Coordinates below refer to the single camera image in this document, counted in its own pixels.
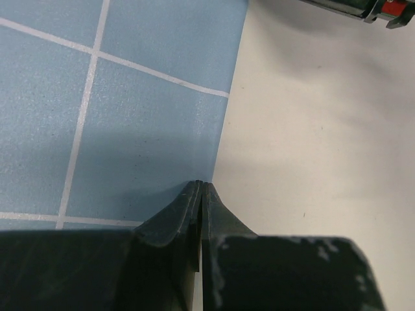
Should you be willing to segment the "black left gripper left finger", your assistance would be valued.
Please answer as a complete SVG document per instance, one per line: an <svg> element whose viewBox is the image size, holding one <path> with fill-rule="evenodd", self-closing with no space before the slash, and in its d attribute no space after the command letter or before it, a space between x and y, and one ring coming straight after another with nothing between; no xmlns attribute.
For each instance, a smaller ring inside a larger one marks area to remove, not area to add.
<svg viewBox="0 0 415 311"><path fill-rule="evenodd" d="M1 233L2 310L190 310L203 183L135 229Z"/></svg>

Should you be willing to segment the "blue grid placemat cloth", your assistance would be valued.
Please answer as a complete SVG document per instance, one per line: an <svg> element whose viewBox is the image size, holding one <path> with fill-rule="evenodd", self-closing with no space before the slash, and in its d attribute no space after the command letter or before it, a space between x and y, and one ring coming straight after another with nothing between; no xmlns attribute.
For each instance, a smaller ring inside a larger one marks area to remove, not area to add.
<svg viewBox="0 0 415 311"><path fill-rule="evenodd" d="M2 1L1 229L127 228L211 181L246 1Z"/></svg>

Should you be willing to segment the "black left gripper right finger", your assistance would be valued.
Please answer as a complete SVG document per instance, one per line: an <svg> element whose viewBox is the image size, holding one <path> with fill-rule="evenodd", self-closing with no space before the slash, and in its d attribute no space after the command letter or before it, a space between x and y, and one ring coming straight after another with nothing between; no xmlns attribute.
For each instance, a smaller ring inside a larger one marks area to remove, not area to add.
<svg viewBox="0 0 415 311"><path fill-rule="evenodd" d="M205 310L384 310L374 273L341 236L258 235L202 193Z"/></svg>

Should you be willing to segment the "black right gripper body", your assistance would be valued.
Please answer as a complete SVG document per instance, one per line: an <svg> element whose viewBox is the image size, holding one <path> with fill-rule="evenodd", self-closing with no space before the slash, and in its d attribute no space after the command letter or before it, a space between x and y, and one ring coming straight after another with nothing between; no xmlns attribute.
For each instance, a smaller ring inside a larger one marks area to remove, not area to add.
<svg viewBox="0 0 415 311"><path fill-rule="evenodd" d="M405 27L414 17L413 0L308 0L305 3L363 20L365 23L383 19L388 21L388 29Z"/></svg>

